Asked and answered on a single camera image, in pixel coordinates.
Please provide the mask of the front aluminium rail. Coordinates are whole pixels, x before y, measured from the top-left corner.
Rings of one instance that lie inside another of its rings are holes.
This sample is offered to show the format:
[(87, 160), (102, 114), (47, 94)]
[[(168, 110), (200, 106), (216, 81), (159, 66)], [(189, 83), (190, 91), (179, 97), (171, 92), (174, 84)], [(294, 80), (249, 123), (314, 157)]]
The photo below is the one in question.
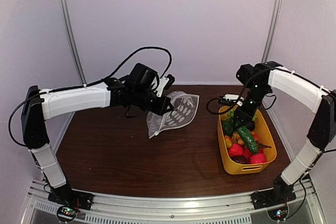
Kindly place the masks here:
[(91, 208), (80, 210), (71, 223), (325, 223), (315, 188), (309, 179), (295, 185), (293, 201), (257, 209), (251, 193), (192, 198), (145, 198), (94, 193)]

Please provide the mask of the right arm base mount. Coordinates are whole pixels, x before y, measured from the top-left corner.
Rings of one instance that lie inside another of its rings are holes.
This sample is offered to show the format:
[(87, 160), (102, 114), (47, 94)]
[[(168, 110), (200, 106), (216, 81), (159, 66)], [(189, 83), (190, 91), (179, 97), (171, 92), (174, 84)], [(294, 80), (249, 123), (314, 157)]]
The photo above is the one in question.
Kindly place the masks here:
[(255, 191), (251, 194), (251, 202), (255, 210), (285, 204), (295, 199), (296, 194), (292, 187), (278, 185), (275, 185), (273, 189)]

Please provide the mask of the clear polka dot zip bag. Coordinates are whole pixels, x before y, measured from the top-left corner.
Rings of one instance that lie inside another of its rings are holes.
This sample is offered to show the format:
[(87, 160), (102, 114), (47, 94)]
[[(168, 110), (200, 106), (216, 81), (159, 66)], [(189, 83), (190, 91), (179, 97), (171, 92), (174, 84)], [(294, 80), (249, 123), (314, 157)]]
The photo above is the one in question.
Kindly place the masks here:
[(179, 129), (190, 124), (197, 113), (200, 96), (183, 91), (174, 91), (167, 95), (171, 99), (173, 111), (163, 116), (149, 112), (146, 117), (149, 139), (167, 130)]

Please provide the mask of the right aluminium frame post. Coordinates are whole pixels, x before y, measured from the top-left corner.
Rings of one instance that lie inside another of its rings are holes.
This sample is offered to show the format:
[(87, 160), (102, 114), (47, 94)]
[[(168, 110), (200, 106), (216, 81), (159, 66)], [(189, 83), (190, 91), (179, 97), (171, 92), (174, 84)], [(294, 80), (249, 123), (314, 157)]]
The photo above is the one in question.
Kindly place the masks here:
[(282, 4), (283, 4), (283, 0), (274, 0), (268, 34), (266, 38), (264, 52), (263, 52), (262, 59), (261, 59), (262, 62), (266, 62), (269, 59), (272, 45), (275, 40), (276, 28), (279, 22)]

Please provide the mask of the circuit board with leds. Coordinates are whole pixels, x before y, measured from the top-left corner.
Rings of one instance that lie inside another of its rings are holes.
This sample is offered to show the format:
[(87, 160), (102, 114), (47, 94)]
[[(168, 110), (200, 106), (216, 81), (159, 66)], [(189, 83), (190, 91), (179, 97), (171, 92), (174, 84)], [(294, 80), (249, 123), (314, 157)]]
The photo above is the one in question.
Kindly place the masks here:
[(287, 208), (276, 208), (267, 211), (268, 217), (273, 221), (283, 221), (288, 215)]
[(78, 210), (67, 206), (60, 206), (56, 211), (56, 217), (62, 222), (73, 221), (78, 214)]

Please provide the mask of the pink toy fruit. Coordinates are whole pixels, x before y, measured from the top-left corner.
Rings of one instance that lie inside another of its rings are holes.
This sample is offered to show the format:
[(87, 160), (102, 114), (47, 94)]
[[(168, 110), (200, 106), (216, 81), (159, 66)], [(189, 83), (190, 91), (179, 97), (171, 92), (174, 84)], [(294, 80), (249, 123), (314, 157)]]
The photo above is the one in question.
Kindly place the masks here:
[(267, 159), (264, 153), (254, 154), (249, 158), (249, 163), (252, 165), (266, 163)]

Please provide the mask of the left aluminium frame post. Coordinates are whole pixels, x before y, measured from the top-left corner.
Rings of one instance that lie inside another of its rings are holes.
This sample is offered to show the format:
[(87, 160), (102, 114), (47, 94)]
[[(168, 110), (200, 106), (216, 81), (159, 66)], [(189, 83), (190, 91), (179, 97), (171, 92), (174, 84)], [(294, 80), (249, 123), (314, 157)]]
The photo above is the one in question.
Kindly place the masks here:
[(81, 64), (81, 60), (78, 54), (78, 49), (76, 45), (76, 40), (74, 36), (74, 31), (71, 24), (70, 12), (68, 8), (67, 0), (60, 0), (60, 7), (62, 12), (62, 17), (64, 21), (66, 36), (68, 40), (68, 44), (70, 47), (71, 56), (73, 58), (73, 62), (75, 65), (75, 70), (78, 74), (79, 80), (82, 84), (86, 84), (86, 77), (83, 71), (83, 67)]

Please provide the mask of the green toy grapes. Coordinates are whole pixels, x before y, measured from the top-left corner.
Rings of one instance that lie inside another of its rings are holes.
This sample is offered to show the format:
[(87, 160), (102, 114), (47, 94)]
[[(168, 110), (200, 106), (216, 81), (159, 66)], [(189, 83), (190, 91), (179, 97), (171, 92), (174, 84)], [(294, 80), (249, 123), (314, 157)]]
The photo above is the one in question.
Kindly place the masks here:
[(231, 109), (230, 111), (227, 112), (227, 118), (228, 119), (233, 119), (234, 117), (234, 110)]

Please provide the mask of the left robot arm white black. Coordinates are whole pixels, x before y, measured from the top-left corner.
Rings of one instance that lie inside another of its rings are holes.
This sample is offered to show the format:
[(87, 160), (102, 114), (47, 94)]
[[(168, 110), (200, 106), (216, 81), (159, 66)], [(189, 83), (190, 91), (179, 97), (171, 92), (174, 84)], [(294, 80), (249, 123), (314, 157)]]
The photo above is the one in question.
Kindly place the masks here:
[(173, 110), (171, 99), (164, 96), (175, 81), (172, 75), (159, 77), (158, 73), (137, 63), (123, 78), (105, 78), (97, 84), (60, 89), (42, 89), (32, 86), (27, 92), (21, 121), (23, 141), (31, 151), (48, 179), (54, 194), (64, 205), (71, 205), (76, 197), (70, 190), (56, 155), (50, 146), (45, 121), (56, 116), (93, 108), (136, 106), (141, 110), (164, 115)]

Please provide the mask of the green toy cucumber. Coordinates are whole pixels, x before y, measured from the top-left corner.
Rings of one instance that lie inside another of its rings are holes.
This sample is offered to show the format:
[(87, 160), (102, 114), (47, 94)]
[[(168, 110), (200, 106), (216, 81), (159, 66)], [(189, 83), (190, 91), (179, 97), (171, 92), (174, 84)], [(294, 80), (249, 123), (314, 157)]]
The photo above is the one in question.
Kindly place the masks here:
[(243, 140), (247, 149), (249, 149), (251, 153), (257, 154), (259, 151), (258, 145), (256, 143), (255, 138), (248, 130), (248, 128), (245, 126), (242, 126), (242, 127), (239, 127), (236, 131), (239, 134), (240, 138)]

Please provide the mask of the dark red toy beet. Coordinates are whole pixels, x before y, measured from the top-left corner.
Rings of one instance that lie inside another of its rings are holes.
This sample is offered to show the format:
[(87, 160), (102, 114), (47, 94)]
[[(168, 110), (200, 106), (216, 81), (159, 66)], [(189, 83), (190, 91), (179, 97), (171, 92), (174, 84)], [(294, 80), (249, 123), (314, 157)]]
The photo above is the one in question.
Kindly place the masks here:
[(231, 157), (231, 159), (233, 162), (237, 164), (242, 164), (242, 165), (249, 164), (249, 160), (243, 155), (233, 156)]

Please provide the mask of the left circuit board with leds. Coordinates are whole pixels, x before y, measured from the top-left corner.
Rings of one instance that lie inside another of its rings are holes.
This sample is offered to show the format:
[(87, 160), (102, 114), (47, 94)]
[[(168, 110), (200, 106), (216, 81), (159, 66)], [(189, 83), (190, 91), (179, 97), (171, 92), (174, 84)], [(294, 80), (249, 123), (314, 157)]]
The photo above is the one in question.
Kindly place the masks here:
[(60, 206), (56, 211), (56, 217), (62, 222), (73, 221), (78, 214), (78, 210), (67, 206)]

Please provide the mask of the red toy strawberry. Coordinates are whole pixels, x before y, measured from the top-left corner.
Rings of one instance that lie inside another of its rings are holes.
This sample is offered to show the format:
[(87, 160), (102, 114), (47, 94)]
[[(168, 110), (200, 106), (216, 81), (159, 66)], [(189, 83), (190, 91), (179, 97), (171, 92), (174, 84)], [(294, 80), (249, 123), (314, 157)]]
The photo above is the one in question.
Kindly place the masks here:
[(237, 143), (233, 143), (232, 146), (228, 149), (229, 157), (242, 156), (243, 153), (244, 153), (243, 147)]

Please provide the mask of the green toy pepper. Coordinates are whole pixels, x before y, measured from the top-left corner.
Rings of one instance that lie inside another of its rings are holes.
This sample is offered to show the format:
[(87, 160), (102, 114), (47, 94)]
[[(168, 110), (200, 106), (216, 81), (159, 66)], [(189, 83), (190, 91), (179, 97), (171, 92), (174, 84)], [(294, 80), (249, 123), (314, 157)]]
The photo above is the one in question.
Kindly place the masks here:
[(223, 134), (229, 137), (232, 137), (234, 133), (233, 122), (228, 121), (228, 120), (226, 121), (222, 120), (221, 125), (222, 125)]

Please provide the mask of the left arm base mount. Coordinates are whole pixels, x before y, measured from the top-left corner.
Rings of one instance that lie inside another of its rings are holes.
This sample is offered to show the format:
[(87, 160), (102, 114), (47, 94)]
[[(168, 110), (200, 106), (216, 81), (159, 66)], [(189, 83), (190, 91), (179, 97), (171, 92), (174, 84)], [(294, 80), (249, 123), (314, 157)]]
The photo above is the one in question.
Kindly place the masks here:
[(48, 200), (73, 209), (90, 210), (93, 194), (73, 190), (67, 185), (51, 188)]

